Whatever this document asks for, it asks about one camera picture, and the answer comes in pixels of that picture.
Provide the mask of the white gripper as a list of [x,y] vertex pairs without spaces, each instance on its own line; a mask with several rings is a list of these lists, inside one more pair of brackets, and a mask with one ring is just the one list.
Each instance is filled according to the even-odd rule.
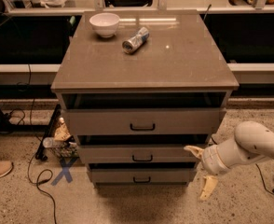
[[191,152],[197,159],[201,159],[204,169],[211,174],[203,177],[204,185],[199,197],[202,201],[206,201],[218,184],[218,178],[215,175],[224,175],[229,169],[220,159],[217,145],[205,149],[196,146],[185,146],[184,150]]

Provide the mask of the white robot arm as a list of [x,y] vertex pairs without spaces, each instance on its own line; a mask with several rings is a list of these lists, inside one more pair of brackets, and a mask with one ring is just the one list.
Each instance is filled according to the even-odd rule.
[[184,150],[199,159],[209,173],[204,177],[200,194],[200,199],[205,201],[218,183],[217,176],[239,165],[274,160],[274,132],[258,122],[244,121],[234,129],[233,136],[221,144],[205,148],[185,146]]

